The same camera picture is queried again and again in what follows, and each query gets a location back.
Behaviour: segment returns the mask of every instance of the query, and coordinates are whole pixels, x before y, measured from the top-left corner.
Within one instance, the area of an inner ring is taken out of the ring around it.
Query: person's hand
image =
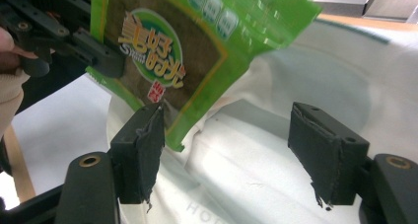
[[[20,65],[19,55],[36,58],[33,53],[15,46],[12,36],[0,28],[0,74],[15,74]]]

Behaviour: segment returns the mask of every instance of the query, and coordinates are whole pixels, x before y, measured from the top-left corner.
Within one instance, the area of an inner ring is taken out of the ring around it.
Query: snack bag
[[[92,34],[126,55],[124,74],[90,73],[134,110],[162,103],[181,140],[256,55],[289,45],[317,16],[309,0],[92,0]]]

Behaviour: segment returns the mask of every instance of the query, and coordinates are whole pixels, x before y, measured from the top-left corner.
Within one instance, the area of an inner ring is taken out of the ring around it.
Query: black metal mount
[[[107,77],[122,75],[124,57],[89,34],[90,16],[90,3],[86,0],[0,2],[0,27],[12,35],[18,47],[38,56],[21,57],[25,72],[34,77],[48,73],[52,49],[57,54],[76,57]]]
[[[119,202],[150,204],[164,146],[162,106],[143,107],[114,136],[107,153],[73,160],[63,186],[0,210],[0,223],[117,224]]]
[[[326,112],[294,103],[289,147],[310,174],[319,205],[352,205],[362,197],[361,223],[418,220],[418,166],[391,154],[367,157],[369,142]]]

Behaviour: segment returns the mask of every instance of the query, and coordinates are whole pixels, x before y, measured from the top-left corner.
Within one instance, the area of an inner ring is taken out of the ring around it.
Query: green snack bag
[[[161,102],[181,140],[256,55],[289,45],[320,12],[309,0],[92,0],[92,34],[126,55],[124,75],[89,72],[133,109]]]

